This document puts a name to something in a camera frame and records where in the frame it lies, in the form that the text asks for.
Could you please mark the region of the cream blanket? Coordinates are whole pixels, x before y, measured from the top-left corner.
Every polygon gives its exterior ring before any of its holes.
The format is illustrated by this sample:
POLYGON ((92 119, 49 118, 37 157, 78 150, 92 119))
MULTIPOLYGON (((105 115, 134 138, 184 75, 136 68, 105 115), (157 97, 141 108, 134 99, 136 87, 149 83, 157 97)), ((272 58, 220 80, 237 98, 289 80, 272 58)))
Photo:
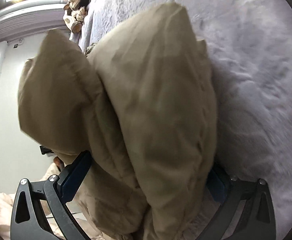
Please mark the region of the cream blanket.
POLYGON ((0 239, 102 239, 91 224, 72 216, 66 206, 66 181, 72 171, 52 163, 37 182, 22 179, 15 194, 0 193, 0 239))

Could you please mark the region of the lavender bed quilt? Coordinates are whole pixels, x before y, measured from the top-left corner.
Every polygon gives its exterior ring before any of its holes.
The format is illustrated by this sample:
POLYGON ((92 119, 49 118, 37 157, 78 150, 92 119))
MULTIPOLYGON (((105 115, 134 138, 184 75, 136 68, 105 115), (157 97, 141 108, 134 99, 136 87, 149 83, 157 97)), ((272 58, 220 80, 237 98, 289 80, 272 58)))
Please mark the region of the lavender bed quilt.
POLYGON ((91 0, 85 49, 118 23, 164 2, 185 6, 205 39, 218 101, 217 155, 241 179, 265 179, 277 238, 292 228, 292 9, 286 0, 91 0))

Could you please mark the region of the tan puffer jacket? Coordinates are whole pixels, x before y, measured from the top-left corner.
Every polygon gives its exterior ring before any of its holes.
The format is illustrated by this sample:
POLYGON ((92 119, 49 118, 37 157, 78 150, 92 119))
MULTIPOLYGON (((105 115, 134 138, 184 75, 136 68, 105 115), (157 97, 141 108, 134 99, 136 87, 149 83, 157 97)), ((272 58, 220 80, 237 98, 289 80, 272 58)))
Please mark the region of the tan puffer jacket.
POLYGON ((211 75, 205 41, 176 3, 125 20, 88 55, 52 29, 22 72, 20 128, 66 164, 91 152, 77 202, 101 232, 180 239, 217 144, 211 75))

